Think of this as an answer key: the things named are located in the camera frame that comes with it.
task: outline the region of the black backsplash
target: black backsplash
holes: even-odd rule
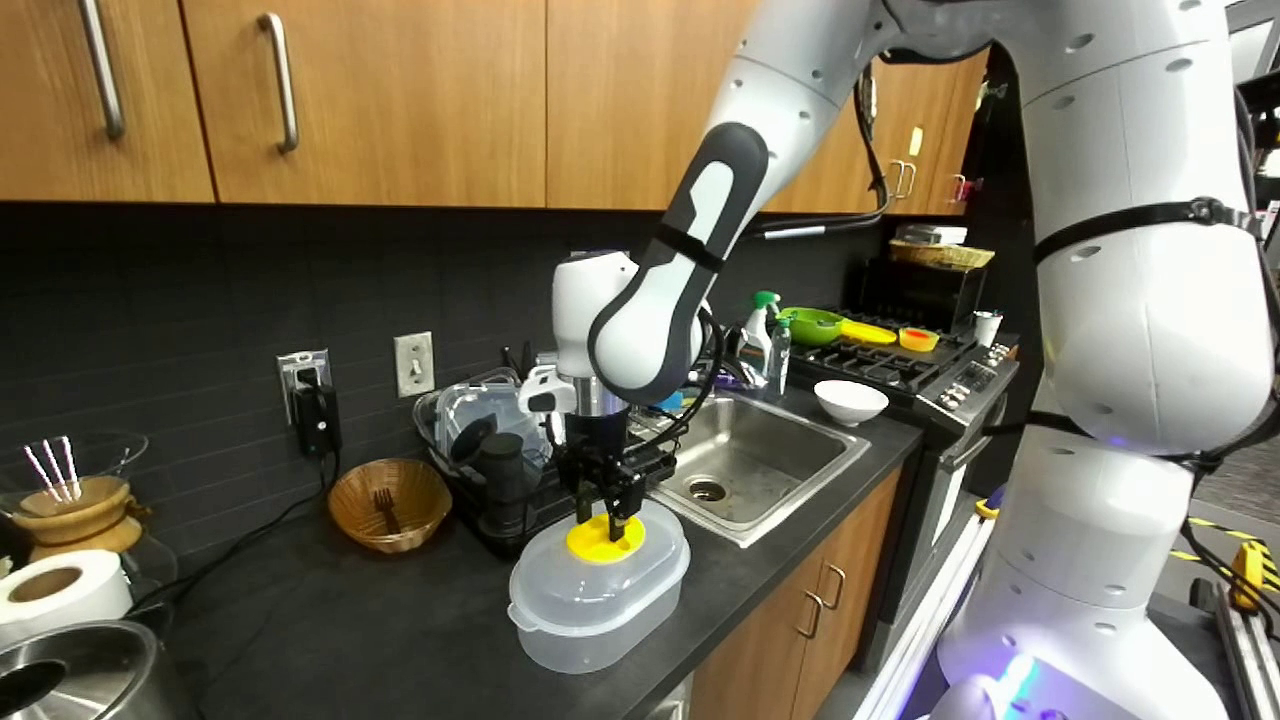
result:
[[[142,428],[136,496],[179,556],[317,488],[284,424],[277,354],[329,347],[343,461],[415,451],[393,389],[393,334],[431,329],[436,375],[500,347],[549,347],[549,274],[574,246],[642,240],[647,216],[444,213],[412,219],[13,219],[0,225],[0,428],[86,421]],[[719,318],[757,286],[839,303],[867,236],[744,240]]]

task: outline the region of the cabinet door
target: cabinet door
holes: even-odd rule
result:
[[[543,202],[543,0],[185,7],[220,199]]]
[[[668,207],[757,0],[549,0],[549,202]],[[854,113],[773,213],[863,202]]]
[[[843,524],[815,548],[815,590],[830,612],[819,618],[815,643],[810,643],[805,651],[793,716],[815,716],[830,704],[863,637],[896,474],[900,471],[877,485],[877,491],[855,513],[849,513]]]
[[[802,565],[692,674],[698,720],[783,720],[819,629],[811,565]]]
[[[4,0],[0,97],[0,199],[212,199],[176,0]]]
[[[962,63],[877,58],[877,155],[891,216],[962,216],[962,168],[989,50]]]

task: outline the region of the black countertop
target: black countertop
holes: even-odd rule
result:
[[[217,569],[179,609],[170,657],[210,720],[436,716],[609,720],[665,701],[896,465],[922,432],[861,428],[871,448],[778,532],[738,548],[683,524],[682,609],[591,674],[538,666],[507,622],[507,560],[448,520],[383,560],[305,513]]]

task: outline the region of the cup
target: cup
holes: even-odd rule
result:
[[[982,345],[982,347],[991,347],[997,345],[997,330],[999,330],[999,310],[972,310],[972,340]]]

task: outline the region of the stainless steel sink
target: stainless steel sink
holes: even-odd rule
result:
[[[871,443],[795,413],[712,394],[654,496],[675,517],[749,548],[832,485]]]

